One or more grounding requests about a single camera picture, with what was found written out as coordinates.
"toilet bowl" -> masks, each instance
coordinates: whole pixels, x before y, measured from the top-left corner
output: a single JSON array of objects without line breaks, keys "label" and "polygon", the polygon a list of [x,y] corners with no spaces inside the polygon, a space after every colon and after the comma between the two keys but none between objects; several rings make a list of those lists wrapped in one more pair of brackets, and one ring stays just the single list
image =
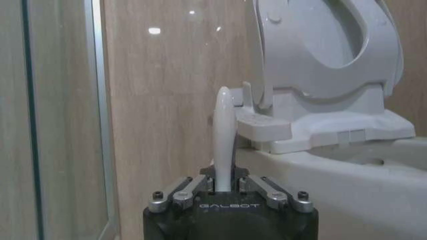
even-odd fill
[{"label": "toilet bowl", "polygon": [[321,240],[425,240],[427,140],[374,141],[270,154],[237,151],[237,164],[308,191]]},{"label": "toilet bowl", "polygon": [[249,0],[237,164],[308,191],[321,240],[427,239],[427,139],[385,108],[404,50],[382,0]]}]

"black screw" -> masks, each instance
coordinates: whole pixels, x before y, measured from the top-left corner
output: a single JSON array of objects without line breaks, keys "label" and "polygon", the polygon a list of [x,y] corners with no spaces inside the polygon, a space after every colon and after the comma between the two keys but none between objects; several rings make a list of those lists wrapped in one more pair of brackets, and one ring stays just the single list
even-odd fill
[{"label": "black screw", "polygon": [[161,199],[163,199],[163,191],[155,191],[155,192],[153,193],[153,199],[154,199],[154,200],[161,200]]},{"label": "black screw", "polygon": [[300,191],[298,192],[298,199],[302,200],[302,201],[309,201],[309,192]]}]

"glass shower door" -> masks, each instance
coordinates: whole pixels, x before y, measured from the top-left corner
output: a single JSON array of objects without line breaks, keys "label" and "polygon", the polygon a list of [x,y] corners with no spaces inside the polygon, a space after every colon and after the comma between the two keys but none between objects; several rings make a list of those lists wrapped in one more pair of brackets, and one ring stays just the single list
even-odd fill
[{"label": "glass shower door", "polygon": [[25,0],[35,191],[43,240],[118,233],[99,0]]}]

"toilet lid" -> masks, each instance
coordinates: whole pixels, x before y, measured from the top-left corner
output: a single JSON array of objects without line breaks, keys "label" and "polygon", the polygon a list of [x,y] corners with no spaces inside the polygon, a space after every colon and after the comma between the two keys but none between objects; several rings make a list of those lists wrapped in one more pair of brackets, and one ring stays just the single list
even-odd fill
[{"label": "toilet lid", "polygon": [[337,99],[368,84],[393,94],[404,74],[394,20],[382,1],[251,0],[246,12],[254,103],[274,89]]}]

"toilet seat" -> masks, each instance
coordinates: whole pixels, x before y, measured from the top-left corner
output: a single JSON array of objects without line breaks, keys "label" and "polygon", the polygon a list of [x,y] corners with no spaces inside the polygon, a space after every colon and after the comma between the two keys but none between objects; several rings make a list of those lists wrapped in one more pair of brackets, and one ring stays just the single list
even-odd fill
[{"label": "toilet seat", "polygon": [[238,133],[258,149],[282,154],[416,136],[385,109],[404,51],[384,1],[249,0],[246,12],[253,78],[234,92]]}]

